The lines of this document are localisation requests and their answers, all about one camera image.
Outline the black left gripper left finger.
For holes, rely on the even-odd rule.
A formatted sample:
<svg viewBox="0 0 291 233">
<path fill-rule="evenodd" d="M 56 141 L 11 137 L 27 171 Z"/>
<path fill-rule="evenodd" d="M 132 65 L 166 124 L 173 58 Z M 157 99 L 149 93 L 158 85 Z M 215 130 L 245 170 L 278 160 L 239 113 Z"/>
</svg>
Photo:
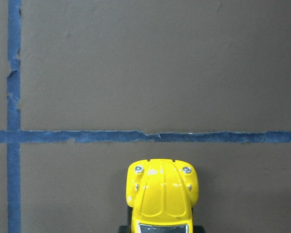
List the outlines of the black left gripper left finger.
<svg viewBox="0 0 291 233">
<path fill-rule="evenodd" d="M 129 226 L 127 225 L 119 226 L 118 233 L 129 233 Z"/>
</svg>

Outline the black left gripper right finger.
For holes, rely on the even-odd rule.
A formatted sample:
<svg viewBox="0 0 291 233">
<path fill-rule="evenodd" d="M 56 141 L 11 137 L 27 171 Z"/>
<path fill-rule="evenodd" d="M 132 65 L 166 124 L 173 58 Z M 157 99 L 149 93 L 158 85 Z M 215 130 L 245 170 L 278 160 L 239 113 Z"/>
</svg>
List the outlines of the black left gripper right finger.
<svg viewBox="0 0 291 233">
<path fill-rule="evenodd" d="M 203 226 L 197 225 L 195 226 L 195 233 L 205 233 L 205 229 Z"/>
</svg>

